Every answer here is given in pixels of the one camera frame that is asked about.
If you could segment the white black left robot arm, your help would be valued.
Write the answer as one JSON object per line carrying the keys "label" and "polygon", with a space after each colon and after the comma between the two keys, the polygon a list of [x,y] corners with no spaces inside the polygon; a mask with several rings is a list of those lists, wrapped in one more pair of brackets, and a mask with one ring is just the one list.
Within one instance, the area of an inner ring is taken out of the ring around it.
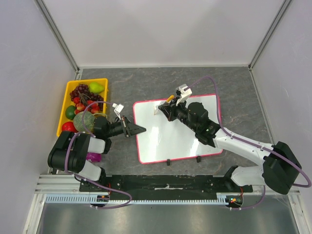
{"label": "white black left robot arm", "polygon": [[131,137],[144,132],[146,128],[132,123],[126,116],[114,123],[104,116],[97,117],[94,120],[94,136],[87,133],[62,132],[48,156],[48,166],[88,179],[90,186],[101,192],[107,186],[105,170],[89,162],[87,154],[107,154],[112,145],[111,137]]}

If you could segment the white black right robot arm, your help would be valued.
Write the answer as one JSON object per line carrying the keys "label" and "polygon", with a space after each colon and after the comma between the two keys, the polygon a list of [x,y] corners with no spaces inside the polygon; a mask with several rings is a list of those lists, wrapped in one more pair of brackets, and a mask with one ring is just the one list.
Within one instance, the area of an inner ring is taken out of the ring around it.
{"label": "white black right robot arm", "polygon": [[275,145],[257,142],[228,129],[209,118],[202,103],[178,103],[174,98],[158,106],[168,121],[179,120],[191,129],[198,141],[242,156],[253,163],[252,167],[233,166],[223,186],[229,192],[245,185],[267,185],[273,191],[286,195],[296,181],[301,165],[290,147],[284,142]]}

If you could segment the yellow capped marker pen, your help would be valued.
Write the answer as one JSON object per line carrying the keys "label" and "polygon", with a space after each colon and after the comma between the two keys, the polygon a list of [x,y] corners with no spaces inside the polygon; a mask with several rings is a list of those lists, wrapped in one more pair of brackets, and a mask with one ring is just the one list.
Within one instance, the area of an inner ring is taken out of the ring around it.
{"label": "yellow capped marker pen", "polygon": [[171,101],[174,97],[175,97],[174,95],[170,95],[165,101],[163,101],[162,103],[156,105],[156,106],[154,107],[154,115],[156,115],[156,114],[159,112],[159,110],[160,110],[159,107],[160,107],[160,106],[163,106],[163,105],[166,105],[166,104],[170,103],[170,101]]}

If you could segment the pink framed whiteboard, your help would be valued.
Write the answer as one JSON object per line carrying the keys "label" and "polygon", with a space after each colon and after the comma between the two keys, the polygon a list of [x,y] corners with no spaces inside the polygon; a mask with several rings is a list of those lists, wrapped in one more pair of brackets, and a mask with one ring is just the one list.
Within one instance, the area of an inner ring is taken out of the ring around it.
{"label": "pink framed whiteboard", "polygon": [[160,163],[222,153],[221,149],[200,143],[195,133],[179,120],[169,122],[161,111],[154,114],[155,108],[164,101],[137,101],[133,105],[134,123],[146,129],[146,132],[136,135],[140,163]]}

